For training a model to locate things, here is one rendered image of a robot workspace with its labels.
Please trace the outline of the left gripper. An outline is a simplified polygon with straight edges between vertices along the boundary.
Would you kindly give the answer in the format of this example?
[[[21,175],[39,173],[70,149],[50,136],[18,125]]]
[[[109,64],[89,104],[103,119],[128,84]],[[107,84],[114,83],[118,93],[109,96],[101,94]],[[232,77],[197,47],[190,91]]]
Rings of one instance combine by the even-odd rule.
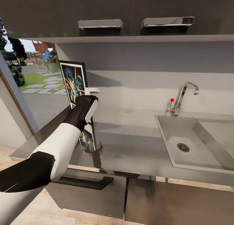
[[[83,96],[78,96],[78,97],[76,97],[76,102],[78,102],[79,103],[79,101],[80,101],[80,99],[81,99],[81,97],[83,97]],[[97,97],[96,96],[93,96],[95,99],[97,99]]]

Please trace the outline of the poster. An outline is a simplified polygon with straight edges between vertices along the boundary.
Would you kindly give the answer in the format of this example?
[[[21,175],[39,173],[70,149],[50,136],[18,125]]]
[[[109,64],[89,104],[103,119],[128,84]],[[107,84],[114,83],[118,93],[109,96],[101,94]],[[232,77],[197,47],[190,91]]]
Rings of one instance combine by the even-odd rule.
[[[59,60],[59,65],[70,107],[73,109],[78,104],[78,102],[76,102],[76,97],[84,95],[85,88],[88,87],[85,63]],[[92,117],[88,123],[93,125]]]

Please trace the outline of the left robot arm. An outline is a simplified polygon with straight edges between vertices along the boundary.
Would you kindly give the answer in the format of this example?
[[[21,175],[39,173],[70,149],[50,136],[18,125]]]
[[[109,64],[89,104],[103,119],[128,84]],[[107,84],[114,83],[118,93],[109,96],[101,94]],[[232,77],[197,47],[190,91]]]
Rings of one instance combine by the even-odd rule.
[[[0,225],[10,225],[50,182],[63,176],[98,107],[97,97],[90,93],[99,92],[86,87],[85,94],[76,97],[78,104],[28,159],[0,171]]]

